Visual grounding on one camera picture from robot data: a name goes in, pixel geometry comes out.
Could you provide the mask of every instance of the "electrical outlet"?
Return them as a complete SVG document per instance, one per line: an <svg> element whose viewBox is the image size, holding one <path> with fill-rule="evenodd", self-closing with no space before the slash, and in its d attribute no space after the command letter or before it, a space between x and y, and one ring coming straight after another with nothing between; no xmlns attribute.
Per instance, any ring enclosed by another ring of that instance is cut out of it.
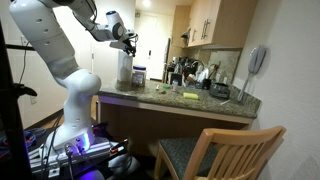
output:
<svg viewBox="0 0 320 180"><path fill-rule="evenodd" d="M220 81L220 73L217 73L216 74L216 82L219 82Z"/></svg>
<svg viewBox="0 0 320 180"><path fill-rule="evenodd" d="M224 78L223 78L223 83L224 83L224 84L227 84L227 81L228 81L228 78L227 78L227 77L224 77Z"/></svg>
<svg viewBox="0 0 320 180"><path fill-rule="evenodd" d="M37 97L36 96L30 96L30 102L31 102L31 105L37 103Z"/></svg>
<svg viewBox="0 0 320 180"><path fill-rule="evenodd" d="M28 44L28 40L27 40L27 38L26 37L24 37L24 36L21 36L20 37L21 38L21 45L22 46L26 46L27 44Z"/></svg>

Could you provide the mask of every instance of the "telephone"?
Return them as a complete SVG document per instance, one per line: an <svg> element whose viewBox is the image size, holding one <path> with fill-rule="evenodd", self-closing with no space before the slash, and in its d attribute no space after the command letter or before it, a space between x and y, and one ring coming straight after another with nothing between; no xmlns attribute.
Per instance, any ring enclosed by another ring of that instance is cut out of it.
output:
<svg viewBox="0 0 320 180"><path fill-rule="evenodd" d="M241 91L238 95L238 98L237 98L238 101L242 100L243 93L244 93L244 90L248 84L250 75L251 74L254 75L254 74L258 73L265 55L266 55L266 48L264 48L262 45L255 47L252 50L252 52L250 53L251 58L250 58L249 66L248 66L249 74L248 74L248 77L243 85L243 88L241 89Z"/></svg>
<svg viewBox="0 0 320 180"><path fill-rule="evenodd" d="M250 54L251 58L250 58L249 67L248 67L250 73L252 74L258 73L265 54L266 54L266 48L264 48L262 45L259 45L252 50Z"/></svg>

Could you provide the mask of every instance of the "small container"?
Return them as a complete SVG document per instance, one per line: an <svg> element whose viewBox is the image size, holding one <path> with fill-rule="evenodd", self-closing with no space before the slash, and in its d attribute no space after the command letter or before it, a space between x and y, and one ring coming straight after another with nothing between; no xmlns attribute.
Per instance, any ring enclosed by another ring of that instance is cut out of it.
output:
<svg viewBox="0 0 320 180"><path fill-rule="evenodd" d="M177 91L177 87L178 87L178 80L174 79L172 81L172 91Z"/></svg>
<svg viewBox="0 0 320 180"><path fill-rule="evenodd" d="M147 68L144 66L133 66L132 85L144 86L146 84Z"/></svg>
<svg viewBox="0 0 320 180"><path fill-rule="evenodd" d="M202 81L202 89L209 90L211 86L211 79L204 79Z"/></svg>

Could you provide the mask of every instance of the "ceiling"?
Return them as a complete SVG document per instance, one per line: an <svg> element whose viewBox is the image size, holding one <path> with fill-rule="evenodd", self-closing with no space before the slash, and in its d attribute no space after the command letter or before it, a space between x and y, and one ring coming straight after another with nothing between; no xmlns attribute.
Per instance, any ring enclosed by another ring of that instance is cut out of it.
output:
<svg viewBox="0 0 320 180"><path fill-rule="evenodd" d="M136 0L138 11L173 16L176 5L191 5L193 0L150 0L151 7L149 8L143 6L143 1Z"/></svg>

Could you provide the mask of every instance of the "cabinet handle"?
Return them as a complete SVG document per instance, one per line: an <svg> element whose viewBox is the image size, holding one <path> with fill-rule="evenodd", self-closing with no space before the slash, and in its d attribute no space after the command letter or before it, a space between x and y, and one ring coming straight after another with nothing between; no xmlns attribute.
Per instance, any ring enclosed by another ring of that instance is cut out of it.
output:
<svg viewBox="0 0 320 180"><path fill-rule="evenodd" d="M203 31L203 39L207 36L207 28L208 28L208 24L210 24L209 22L209 19L207 19L205 22L204 22L204 31Z"/></svg>
<svg viewBox="0 0 320 180"><path fill-rule="evenodd" d="M205 20L204 23L203 23L201 39L204 39L204 31L205 31L206 24L207 24L207 20Z"/></svg>
<svg viewBox="0 0 320 180"><path fill-rule="evenodd" d="M193 33L192 33L192 42L195 41L194 35L196 34L196 32L197 32L197 30L194 29L194 30L193 30Z"/></svg>

